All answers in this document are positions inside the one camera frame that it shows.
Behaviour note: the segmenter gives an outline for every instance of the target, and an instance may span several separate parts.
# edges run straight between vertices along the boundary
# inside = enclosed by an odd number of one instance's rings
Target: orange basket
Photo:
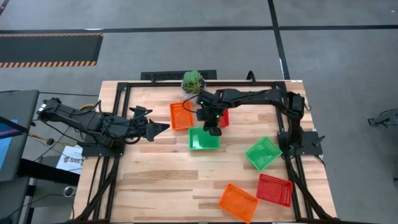
[[[193,127],[192,113],[182,107],[183,102],[170,104],[170,115],[172,117],[172,129],[174,131],[187,130]],[[184,106],[188,110],[192,110],[191,102],[187,101]]]
[[[242,219],[245,223],[250,223],[258,203],[259,200],[255,196],[229,183],[218,206]]]

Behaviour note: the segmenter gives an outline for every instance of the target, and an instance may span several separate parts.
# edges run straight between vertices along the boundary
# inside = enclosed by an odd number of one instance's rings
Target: black floor mat
[[[0,68],[94,66],[104,34],[3,34]]]
[[[168,72],[141,72],[141,80],[182,80],[184,73],[188,71],[168,71]],[[205,80],[216,80],[216,70],[198,70]]]

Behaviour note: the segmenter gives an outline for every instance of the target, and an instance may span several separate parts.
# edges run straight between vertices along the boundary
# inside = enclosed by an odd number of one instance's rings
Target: hazard stripe tape
[[[72,66],[94,66],[97,62],[0,62],[0,68],[38,68],[38,67],[72,67]]]
[[[78,37],[78,36],[104,36],[102,33],[90,34],[0,34],[0,37]]]

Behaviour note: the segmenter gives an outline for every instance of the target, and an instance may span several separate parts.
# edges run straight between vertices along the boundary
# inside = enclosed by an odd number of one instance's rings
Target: computer monitor
[[[29,134],[29,130],[17,124],[17,120],[11,121],[0,116],[0,139],[18,136],[22,133]]]

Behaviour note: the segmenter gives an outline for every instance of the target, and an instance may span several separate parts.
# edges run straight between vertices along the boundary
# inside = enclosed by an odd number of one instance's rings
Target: plastic basket
[[[211,136],[208,131],[203,128],[190,128],[189,135],[189,149],[191,150],[209,150],[220,148],[220,137]]]
[[[218,126],[221,128],[229,126],[229,114],[228,110],[224,110],[223,115],[218,120]]]
[[[191,110],[191,102],[186,102],[184,106]],[[174,131],[187,130],[193,127],[192,113],[182,107],[182,102],[170,104],[170,116],[172,118],[172,129]]]
[[[263,171],[282,151],[269,137],[264,137],[246,152],[246,157],[259,171]]]
[[[259,201],[255,196],[250,195],[233,184],[228,184],[218,206],[243,220],[245,223],[250,223],[258,203]]]
[[[293,183],[277,177],[260,174],[257,198],[290,207]]]

